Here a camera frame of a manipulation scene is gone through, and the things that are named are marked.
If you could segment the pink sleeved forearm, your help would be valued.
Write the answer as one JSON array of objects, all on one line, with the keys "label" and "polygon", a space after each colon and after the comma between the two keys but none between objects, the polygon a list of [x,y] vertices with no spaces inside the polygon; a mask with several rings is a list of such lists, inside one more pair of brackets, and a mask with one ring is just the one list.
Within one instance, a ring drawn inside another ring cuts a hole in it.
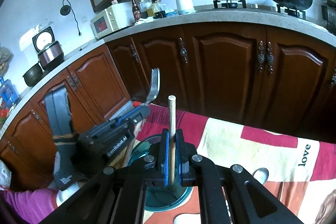
[{"label": "pink sleeved forearm", "polygon": [[33,192],[1,190],[1,223],[39,223],[58,208],[56,194],[50,188]]}]

